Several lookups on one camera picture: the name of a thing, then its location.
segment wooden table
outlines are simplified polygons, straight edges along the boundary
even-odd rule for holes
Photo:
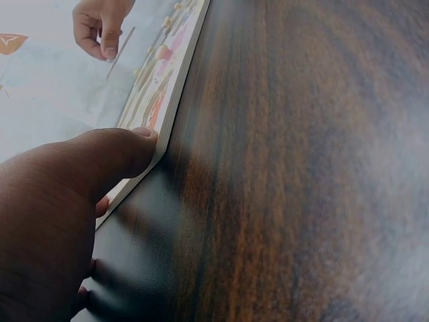
[[[427,0],[212,0],[76,320],[427,321],[428,104]]]

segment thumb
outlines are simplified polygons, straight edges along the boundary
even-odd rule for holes
[[[101,33],[101,53],[106,59],[115,59],[118,55],[119,36],[124,18],[117,13],[101,15],[103,31]]]
[[[141,174],[154,156],[157,135],[148,128],[96,129],[70,140],[64,147],[74,168],[74,188],[100,200],[124,178]]]
[[[122,179],[133,178],[149,166],[156,141],[156,133],[143,127],[95,129],[69,141],[40,146],[2,166],[10,168],[15,181],[37,177],[37,182],[52,182],[57,190],[74,191],[95,204]]]

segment orange shape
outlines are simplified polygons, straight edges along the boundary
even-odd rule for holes
[[[166,91],[167,91],[167,86],[163,89],[161,95],[159,95],[159,97],[156,99],[149,113],[148,119],[149,119],[149,127],[151,129],[155,128],[156,121],[158,120],[158,114],[160,113],[160,109],[161,109],[162,103],[164,102],[164,98],[166,97]]]
[[[0,54],[6,56],[13,54],[27,39],[28,37],[24,35],[0,34]]]

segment hand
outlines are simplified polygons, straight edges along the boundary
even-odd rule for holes
[[[125,17],[135,0],[82,0],[73,11],[74,39],[100,60],[115,59]]]
[[[100,129],[0,164],[0,321],[63,321],[93,265],[95,219],[154,154],[148,129]]]

